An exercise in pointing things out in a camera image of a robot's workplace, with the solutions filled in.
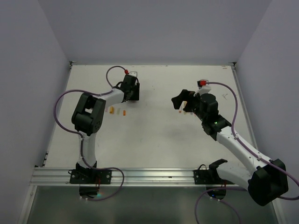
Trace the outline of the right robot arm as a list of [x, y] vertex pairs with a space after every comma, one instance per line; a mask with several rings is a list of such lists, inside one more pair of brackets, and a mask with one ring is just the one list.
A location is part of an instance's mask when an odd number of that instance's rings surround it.
[[194, 113], [201, 120], [204, 132], [226, 147], [244, 166], [241, 168], [226, 159], [219, 159], [209, 164], [207, 170], [196, 170], [196, 176], [208, 184], [223, 181], [237, 184], [246, 189], [261, 206], [288, 191], [285, 164], [279, 159], [272, 160], [263, 155], [233, 132], [232, 124], [219, 114], [218, 102], [213, 94], [182, 90], [171, 101], [176, 110], [186, 102], [183, 110]]

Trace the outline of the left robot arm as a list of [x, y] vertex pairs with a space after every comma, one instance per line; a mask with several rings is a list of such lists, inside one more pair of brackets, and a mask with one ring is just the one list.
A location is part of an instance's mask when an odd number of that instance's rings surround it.
[[83, 93], [71, 122], [82, 137], [80, 139], [79, 160], [75, 169], [70, 171], [71, 184], [110, 184], [112, 169], [97, 169], [95, 157], [96, 135], [103, 123], [105, 110], [126, 101], [138, 101], [140, 83], [136, 76], [126, 74], [108, 94], [99, 96]]

